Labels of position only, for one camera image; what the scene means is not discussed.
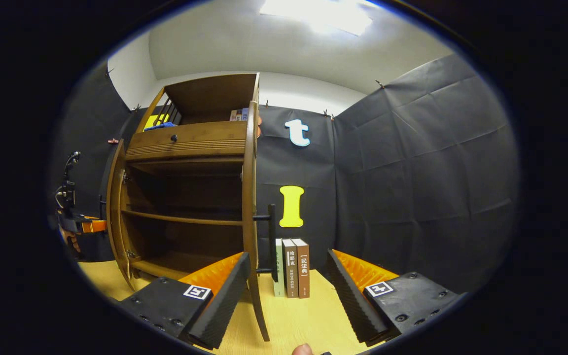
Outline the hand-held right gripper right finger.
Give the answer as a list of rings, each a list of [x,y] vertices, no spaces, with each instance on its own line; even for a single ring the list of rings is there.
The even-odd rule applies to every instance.
[[[462,300],[420,272],[399,276],[336,249],[327,270],[359,342],[374,346],[418,333]]]

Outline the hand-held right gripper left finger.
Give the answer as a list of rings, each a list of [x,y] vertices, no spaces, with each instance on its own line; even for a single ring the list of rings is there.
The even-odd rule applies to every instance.
[[[217,349],[249,275],[249,254],[239,252],[179,280],[158,277],[119,301],[119,307],[175,339]]]

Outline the wooden shoe cabinet door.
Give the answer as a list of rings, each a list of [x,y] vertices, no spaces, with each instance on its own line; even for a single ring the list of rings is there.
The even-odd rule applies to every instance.
[[[249,277],[248,289],[250,292],[252,307],[255,319],[264,342],[270,342],[270,335],[262,310],[261,293],[258,283],[257,269],[258,244],[257,227],[254,220],[255,216],[255,153],[257,148],[258,130],[258,103],[250,101],[248,106],[248,121],[246,129],[246,139],[244,144],[243,161],[243,184],[242,184],[242,209],[243,209],[243,245],[244,251],[249,254]]]
[[[135,290],[129,270],[129,257],[122,235],[121,190],[125,173],[124,140],[120,139],[110,162],[106,185],[106,223],[114,259],[117,263],[126,285]]]

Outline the wooden double-door shoe cabinet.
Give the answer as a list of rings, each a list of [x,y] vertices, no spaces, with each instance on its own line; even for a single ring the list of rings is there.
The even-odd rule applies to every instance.
[[[230,122],[233,109],[257,101],[259,74],[210,76],[166,85],[140,121],[144,128],[172,122],[185,124]],[[126,160],[122,211],[222,220],[243,220],[244,155]],[[182,277],[211,263],[244,251],[242,225],[202,225],[122,215],[131,280],[144,272]]]

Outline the wooden cabinet drawer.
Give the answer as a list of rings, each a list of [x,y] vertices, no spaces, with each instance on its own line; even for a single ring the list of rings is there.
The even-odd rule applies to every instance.
[[[221,121],[136,133],[126,150],[126,160],[243,155],[246,129],[244,122]],[[172,142],[171,135],[177,135],[177,142]]]

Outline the white book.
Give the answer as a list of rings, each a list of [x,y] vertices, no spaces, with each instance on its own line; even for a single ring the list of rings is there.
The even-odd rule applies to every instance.
[[[286,296],[286,289],[285,289],[285,278],[284,278],[284,256],[283,256],[283,249],[282,249],[282,239],[276,238],[275,240],[275,247],[276,247],[276,272],[277,272],[277,281],[274,281],[274,295],[276,297],[284,297]]]

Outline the brown book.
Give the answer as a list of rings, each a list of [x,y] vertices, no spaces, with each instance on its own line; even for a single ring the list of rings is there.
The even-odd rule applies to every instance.
[[[310,248],[302,239],[293,239],[297,247],[298,297],[310,297]]]

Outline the grey book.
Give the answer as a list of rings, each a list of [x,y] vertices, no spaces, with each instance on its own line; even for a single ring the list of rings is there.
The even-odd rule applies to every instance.
[[[295,298],[298,297],[297,246],[290,239],[282,240],[282,245],[286,296]]]

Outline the black backdrop cloth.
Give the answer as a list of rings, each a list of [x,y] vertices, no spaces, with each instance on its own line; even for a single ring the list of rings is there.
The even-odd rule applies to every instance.
[[[116,147],[74,180],[106,181]],[[462,294],[507,254],[518,204],[517,146],[496,92],[458,55],[411,70],[329,118],[258,104],[255,209],[275,204],[277,238],[336,249]],[[270,267],[256,223],[259,267]],[[77,234],[80,261],[115,260],[108,231]]]

